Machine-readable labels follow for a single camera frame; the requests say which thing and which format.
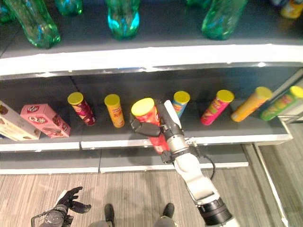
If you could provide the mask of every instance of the pink pringles can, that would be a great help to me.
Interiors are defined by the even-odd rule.
[[[208,109],[202,115],[200,121],[203,125],[210,125],[223,112],[223,110],[232,102],[234,95],[231,91],[220,90],[216,98],[212,101]]]
[[[90,106],[84,100],[83,94],[81,92],[71,93],[68,96],[67,101],[72,105],[78,116],[84,121],[84,123],[86,123],[86,125],[92,126],[95,124],[96,118]]]

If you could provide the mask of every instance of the black shoe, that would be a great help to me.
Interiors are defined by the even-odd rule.
[[[113,226],[115,226],[114,225],[115,212],[112,204],[108,203],[105,205],[104,214],[105,214],[105,221],[111,221]]]
[[[174,211],[175,211],[175,206],[172,203],[168,203],[166,204],[164,211],[163,211],[163,216],[172,218],[172,216],[174,215]]]

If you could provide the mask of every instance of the blue pringles can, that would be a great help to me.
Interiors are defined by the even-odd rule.
[[[183,111],[189,100],[190,95],[186,91],[178,91],[174,94],[174,100],[172,102],[172,105],[174,106],[174,109],[179,118],[183,114]]]

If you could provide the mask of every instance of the cardboard box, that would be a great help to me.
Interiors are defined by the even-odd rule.
[[[20,115],[0,101],[0,134],[14,141],[38,140],[40,130],[22,119]]]
[[[70,136],[70,126],[48,104],[25,105],[21,117],[50,138]]]

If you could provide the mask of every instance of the dark red pringles can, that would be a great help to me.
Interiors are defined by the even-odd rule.
[[[78,116],[84,121],[84,123],[86,123],[86,125],[91,126],[95,124],[96,118],[90,106],[84,100],[81,92],[71,93],[68,96],[67,101],[69,104],[71,104]]]
[[[160,126],[157,108],[152,98],[139,100],[133,105],[131,112],[140,122],[149,122]],[[160,134],[159,137],[149,137],[149,139],[158,154],[169,150],[163,134]]]

